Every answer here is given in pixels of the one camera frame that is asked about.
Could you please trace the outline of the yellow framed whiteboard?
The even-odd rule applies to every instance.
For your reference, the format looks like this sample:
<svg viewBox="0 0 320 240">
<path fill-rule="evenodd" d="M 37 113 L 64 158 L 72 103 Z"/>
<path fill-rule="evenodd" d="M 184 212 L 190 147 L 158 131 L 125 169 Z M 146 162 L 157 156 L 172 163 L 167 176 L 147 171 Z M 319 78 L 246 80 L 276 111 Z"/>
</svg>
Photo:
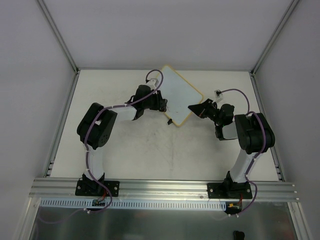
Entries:
<svg viewBox="0 0 320 240">
<path fill-rule="evenodd" d="M 161 72 L 163 82 L 159 90 L 167 100 L 164 114 L 174 125 L 180 127 L 192 113 L 188 106 L 200 104 L 204 95 L 171 66 L 164 65 Z"/>
</svg>

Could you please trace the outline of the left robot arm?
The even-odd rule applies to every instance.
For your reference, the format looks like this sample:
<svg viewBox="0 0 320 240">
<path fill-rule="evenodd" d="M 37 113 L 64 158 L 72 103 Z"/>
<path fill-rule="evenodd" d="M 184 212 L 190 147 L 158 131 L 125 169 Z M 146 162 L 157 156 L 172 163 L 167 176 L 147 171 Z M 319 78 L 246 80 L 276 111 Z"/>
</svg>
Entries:
<svg viewBox="0 0 320 240">
<path fill-rule="evenodd" d="M 77 181 L 75 195 L 81 197 L 117 197 L 119 181 L 106 180 L 103 170 L 103 147 L 115 123 L 135 121 L 145 110 L 165 112 L 168 100 L 158 89 L 142 84 L 124 104 L 104 107 L 94 102 L 80 121 L 76 133 L 85 148 L 85 171 Z"/>
</svg>

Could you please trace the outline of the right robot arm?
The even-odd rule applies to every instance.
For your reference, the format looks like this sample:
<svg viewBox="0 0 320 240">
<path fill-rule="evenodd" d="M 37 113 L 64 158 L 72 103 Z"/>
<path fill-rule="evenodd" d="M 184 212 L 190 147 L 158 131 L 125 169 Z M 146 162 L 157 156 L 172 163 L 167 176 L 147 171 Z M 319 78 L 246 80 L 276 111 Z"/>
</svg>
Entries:
<svg viewBox="0 0 320 240">
<path fill-rule="evenodd" d="M 262 113 L 234 114 L 235 107 L 207 99 L 200 104 L 188 106 L 201 119 L 214 122 L 215 135 L 220 141 L 238 140 L 239 155 L 235 164 L 221 183 L 208 183 L 209 199 L 252 199 L 249 175 L 256 160 L 275 145 L 275 135 Z"/>
</svg>

